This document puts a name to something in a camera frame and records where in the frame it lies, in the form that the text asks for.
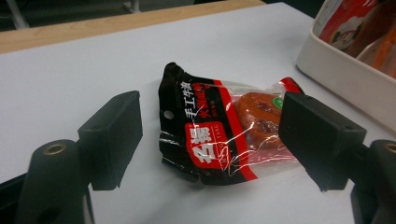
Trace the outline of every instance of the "white tray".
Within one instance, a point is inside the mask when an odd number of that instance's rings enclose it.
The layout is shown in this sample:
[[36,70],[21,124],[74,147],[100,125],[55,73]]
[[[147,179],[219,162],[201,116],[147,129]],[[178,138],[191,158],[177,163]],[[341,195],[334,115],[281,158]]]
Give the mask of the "white tray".
[[396,132],[396,79],[320,40],[313,29],[300,51],[297,66]]

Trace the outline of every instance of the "metal screw hole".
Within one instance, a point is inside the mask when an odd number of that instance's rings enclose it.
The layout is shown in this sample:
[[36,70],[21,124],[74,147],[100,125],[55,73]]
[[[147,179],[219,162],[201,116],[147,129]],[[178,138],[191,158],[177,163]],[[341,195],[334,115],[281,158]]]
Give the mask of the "metal screw hole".
[[66,149],[65,143],[54,144],[44,149],[44,154],[48,156],[52,156],[58,153],[61,153]]
[[394,145],[394,144],[387,144],[387,145],[385,146],[385,148],[386,148],[387,150],[389,150],[390,152],[396,153],[396,145]]

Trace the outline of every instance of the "snack package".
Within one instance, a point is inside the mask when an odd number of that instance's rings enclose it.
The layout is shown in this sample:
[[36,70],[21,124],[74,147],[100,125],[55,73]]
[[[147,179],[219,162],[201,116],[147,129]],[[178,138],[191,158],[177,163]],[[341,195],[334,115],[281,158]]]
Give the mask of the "snack package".
[[394,0],[327,0],[314,26],[319,39],[352,57],[389,31]]
[[318,16],[315,33],[335,48],[347,50],[377,4],[378,0],[328,0]]
[[289,77],[262,91],[169,63],[159,88],[163,163],[205,185],[241,183],[295,163],[277,135],[286,91],[303,92]]
[[380,40],[372,67],[396,78],[396,20],[392,29]]

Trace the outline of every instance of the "white table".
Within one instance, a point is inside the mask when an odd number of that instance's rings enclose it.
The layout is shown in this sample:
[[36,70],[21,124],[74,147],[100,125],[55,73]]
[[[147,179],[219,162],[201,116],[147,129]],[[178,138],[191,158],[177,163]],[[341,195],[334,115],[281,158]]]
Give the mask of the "white table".
[[395,140],[303,75],[295,60],[312,19],[284,4],[240,9],[0,55],[0,181],[26,172],[30,156],[77,129],[112,96],[140,91],[144,136],[120,189],[95,191],[101,223],[353,223],[348,183],[322,193],[303,167],[251,182],[205,187],[161,164],[157,91],[167,63],[199,77],[266,88],[294,78],[368,130],[365,144]]

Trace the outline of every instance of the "black plastic bracket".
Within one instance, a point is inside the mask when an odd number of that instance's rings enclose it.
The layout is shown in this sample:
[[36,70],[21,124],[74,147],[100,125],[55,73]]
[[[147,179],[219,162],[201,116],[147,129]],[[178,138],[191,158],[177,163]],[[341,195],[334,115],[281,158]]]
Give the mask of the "black plastic bracket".
[[279,137],[320,190],[351,179],[355,222],[396,223],[396,142],[362,142],[366,130],[311,96],[286,92]]
[[0,195],[8,195],[0,202],[1,223],[94,223],[88,185],[120,186],[143,135],[139,92],[113,97],[78,134],[77,142],[58,140],[38,148],[28,173],[0,186]]

